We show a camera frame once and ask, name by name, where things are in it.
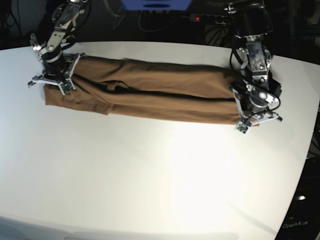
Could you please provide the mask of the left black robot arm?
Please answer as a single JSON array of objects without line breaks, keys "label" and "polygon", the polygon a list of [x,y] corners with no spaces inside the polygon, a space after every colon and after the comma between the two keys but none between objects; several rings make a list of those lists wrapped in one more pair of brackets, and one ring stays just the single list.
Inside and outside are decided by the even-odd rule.
[{"label": "left black robot arm", "polygon": [[230,58],[236,58],[239,81],[229,85],[239,122],[236,130],[246,134],[251,127],[283,119],[275,112],[281,106],[281,84],[272,76],[271,52],[263,45],[273,26],[262,0],[229,0],[225,6],[233,24]]}]

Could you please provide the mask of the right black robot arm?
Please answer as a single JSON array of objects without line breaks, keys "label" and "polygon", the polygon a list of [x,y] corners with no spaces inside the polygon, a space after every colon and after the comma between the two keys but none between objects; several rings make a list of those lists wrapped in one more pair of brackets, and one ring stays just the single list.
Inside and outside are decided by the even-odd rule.
[{"label": "right black robot arm", "polygon": [[47,84],[58,87],[62,95],[75,89],[72,75],[84,53],[65,53],[76,43],[74,31],[77,18],[85,12],[87,0],[49,0],[38,29],[32,32],[29,42],[42,62],[41,75],[34,76],[28,87]]}]

